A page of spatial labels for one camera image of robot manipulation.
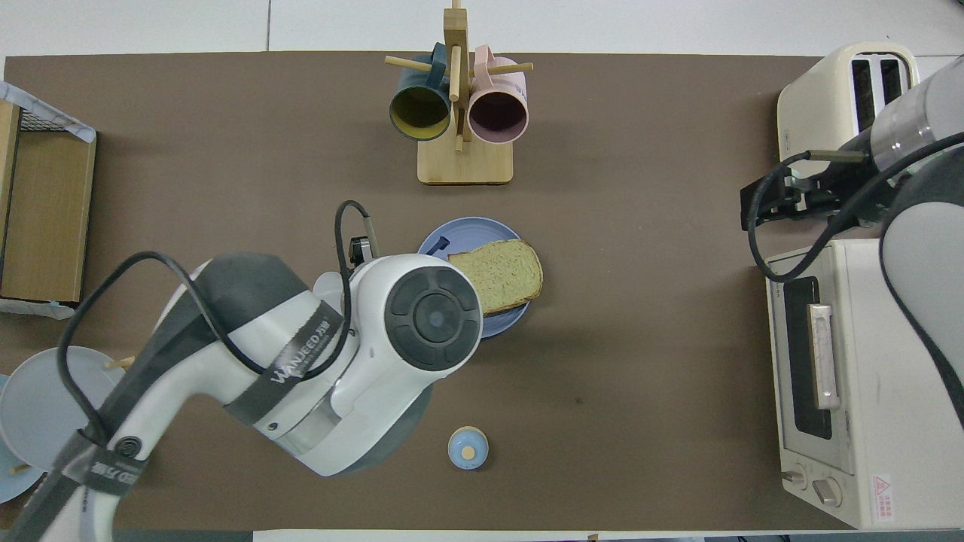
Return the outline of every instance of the mug handle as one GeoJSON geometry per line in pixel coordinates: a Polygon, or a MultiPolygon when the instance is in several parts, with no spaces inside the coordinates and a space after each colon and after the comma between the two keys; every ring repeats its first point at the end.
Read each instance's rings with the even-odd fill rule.
{"type": "Polygon", "coordinates": [[[448,64],[446,54],[445,44],[436,42],[435,48],[432,49],[432,69],[429,70],[428,79],[425,80],[425,84],[433,89],[442,86],[442,78],[445,76],[445,68],[448,64]]]}
{"type": "Polygon", "coordinates": [[[479,84],[479,89],[490,89],[493,86],[492,76],[489,74],[489,64],[495,63],[495,55],[489,45],[479,45],[475,47],[475,80],[479,84]]]}

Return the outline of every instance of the blue lid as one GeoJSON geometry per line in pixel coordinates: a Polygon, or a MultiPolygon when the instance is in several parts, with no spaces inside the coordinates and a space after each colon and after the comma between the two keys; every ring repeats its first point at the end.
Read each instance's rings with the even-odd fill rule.
{"type": "MultiPolygon", "coordinates": [[[[520,239],[511,228],[484,216],[467,216],[442,224],[418,247],[420,254],[448,260],[448,255],[473,251],[493,241],[520,239]]],[[[490,314],[482,319],[482,339],[498,335],[522,318],[528,302],[508,311],[490,314]]]]}
{"type": "Polygon", "coordinates": [[[448,458],[459,469],[478,469],[488,457],[489,441],[477,427],[462,427],[448,439],[448,458]]]}

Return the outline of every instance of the wooden stick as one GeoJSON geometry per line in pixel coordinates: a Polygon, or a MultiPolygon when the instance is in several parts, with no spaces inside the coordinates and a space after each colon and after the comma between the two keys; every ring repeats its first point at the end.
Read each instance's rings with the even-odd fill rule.
{"type": "MultiPolygon", "coordinates": [[[[452,81],[459,81],[460,80],[459,76],[462,75],[462,47],[458,45],[454,45],[452,47],[452,60],[451,62],[448,63],[448,65],[452,67],[452,70],[451,70],[452,74],[450,79],[452,81]]],[[[449,84],[448,99],[452,100],[453,102],[459,101],[458,84],[455,84],[455,85],[449,84]]]]}
{"type": "MultiPolygon", "coordinates": [[[[452,47],[453,52],[456,48],[461,48],[461,47],[459,47],[458,45],[455,45],[454,47],[452,47]]],[[[419,62],[416,60],[409,60],[409,59],[392,57],[392,56],[385,57],[385,64],[398,66],[400,68],[417,69],[418,71],[430,71],[432,69],[431,64],[426,64],[424,62],[419,62]]],[[[459,69],[461,69],[461,64],[454,62],[454,55],[453,55],[453,62],[451,66],[458,67],[455,71],[456,75],[461,74],[461,71],[459,71],[459,69]]],[[[531,62],[524,62],[522,64],[510,64],[509,66],[496,66],[494,68],[490,68],[489,75],[501,75],[503,73],[519,73],[520,71],[532,71],[533,69],[535,69],[534,64],[532,64],[531,62]]],[[[450,75],[450,74],[451,74],[451,69],[447,69],[445,71],[445,75],[450,75]]],[[[469,77],[474,77],[474,76],[475,76],[475,70],[472,69],[469,71],[469,77]]]]}
{"type": "Polygon", "coordinates": [[[426,64],[424,62],[419,62],[417,60],[409,60],[407,58],[398,58],[393,56],[386,56],[385,64],[391,64],[392,66],[398,66],[400,68],[417,69],[418,71],[432,70],[431,64],[426,64]]]}
{"type": "Polygon", "coordinates": [[[128,370],[132,365],[134,365],[134,356],[131,356],[129,358],[124,358],[122,360],[117,360],[115,362],[107,362],[106,364],[104,364],[104,368],[120,367],[124,370],[128,370]]]}
{"type": "MultiPolygon", "coordinates": [[[[510,64],[509,66],[496,66],[489,68],[489,75],[501,75],[503,73],[519,73],[520,71],[532,71],[535,69],[535,65],[531,62],[526,62],[522,64],[510,64]]],[[[475,76],[474,71],[469,74],[471,77],[475,76]]]]}
{"type": "Polygon", "coordinates": [[[455,151],[462,152],[466,143],[466,110],[461,107],[455,109],[455,151]]]}

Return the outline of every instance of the oven window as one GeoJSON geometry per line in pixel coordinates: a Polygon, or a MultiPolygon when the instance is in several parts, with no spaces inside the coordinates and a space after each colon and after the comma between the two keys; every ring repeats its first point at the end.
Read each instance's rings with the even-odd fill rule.
{"type": "Polygon", "coordinates": [[[829,441],[833,436],[830,411],[818,410],[814,398],[816,385],[813,354],[810,351],[810,326],[807,321],[807,306],[820,302],[819,284],[814,277],[797,279],[784,286],[784,294],[793,419],[799,431],[829,441]]]}

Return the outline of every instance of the dark green mug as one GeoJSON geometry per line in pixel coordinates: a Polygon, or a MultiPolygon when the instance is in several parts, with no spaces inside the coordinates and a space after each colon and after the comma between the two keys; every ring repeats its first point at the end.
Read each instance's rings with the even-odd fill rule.
{"type": "Polygon", "coordinates": [[[395,96],[388,106],[392,125],[408,138],[429,141],[448,128],[452,102],[448,99],[448,55],[444,43],[436,43],[431,55],[412,60],[431,64],[430,71],[402,68],[395,96]]]}

